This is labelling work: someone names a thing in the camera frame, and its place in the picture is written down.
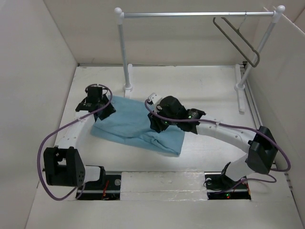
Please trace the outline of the light blue trousers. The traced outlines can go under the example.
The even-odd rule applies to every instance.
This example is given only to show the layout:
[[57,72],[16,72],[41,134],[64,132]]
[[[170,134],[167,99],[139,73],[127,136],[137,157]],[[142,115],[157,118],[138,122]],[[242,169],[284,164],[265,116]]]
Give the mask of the light blue trousers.
[[113,96],[111,105],[116,112],[104,120],[98,119],[91,129],[91,135],[166,156],[178,157],[181,154],[184,132],[176,126],[169,126],[161,133],[152,130],[143,102]]

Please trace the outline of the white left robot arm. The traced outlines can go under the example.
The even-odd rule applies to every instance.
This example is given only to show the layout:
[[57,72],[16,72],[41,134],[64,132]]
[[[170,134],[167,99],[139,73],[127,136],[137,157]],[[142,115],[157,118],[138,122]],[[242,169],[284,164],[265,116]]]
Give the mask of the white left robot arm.
[[79,153],[80,145],[97,121],[115,113],[110,89],[101,84],[85,88],[86,97],[77,105],[74,120],[65,125],[64,136],[54,147],[43,152],[46,183],[49,186],[101,189],[106,185],[102,166],[86,166]]

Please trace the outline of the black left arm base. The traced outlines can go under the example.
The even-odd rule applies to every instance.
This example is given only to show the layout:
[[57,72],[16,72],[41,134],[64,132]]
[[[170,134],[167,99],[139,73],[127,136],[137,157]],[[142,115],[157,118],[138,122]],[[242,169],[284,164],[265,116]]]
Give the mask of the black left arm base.
[[106,173],[103,184],[87,182],[84,187],[78,188],[75,197],[77,200],[120,200],[121,183],[121,173]]

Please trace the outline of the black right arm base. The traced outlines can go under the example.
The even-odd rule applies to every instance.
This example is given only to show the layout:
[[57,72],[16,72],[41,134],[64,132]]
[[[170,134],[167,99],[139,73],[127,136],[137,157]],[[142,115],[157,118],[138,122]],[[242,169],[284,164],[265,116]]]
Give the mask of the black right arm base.
[[226,176],[230,162],[221,172],[205,172],[203,186],[207,190],[208,200],[251,199],[249,186],[241,180],[233,181]]

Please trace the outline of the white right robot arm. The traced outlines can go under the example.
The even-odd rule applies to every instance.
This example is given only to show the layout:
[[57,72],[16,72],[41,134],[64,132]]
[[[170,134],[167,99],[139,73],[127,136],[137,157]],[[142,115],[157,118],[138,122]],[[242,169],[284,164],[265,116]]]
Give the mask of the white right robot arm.
[[231,188],[244,177],[258,173],[268,175],[278,152],[270,130],[229,126],[217,120],[204,119],[204,111],[186,109],[177,98],[162,98],[151,94],[144,102],[149,111],[150,128],[157,133],[174,125],[184,132],[208,136],[233,145],[245,153],[234,162],[228,162],[222,169],[217,182]]

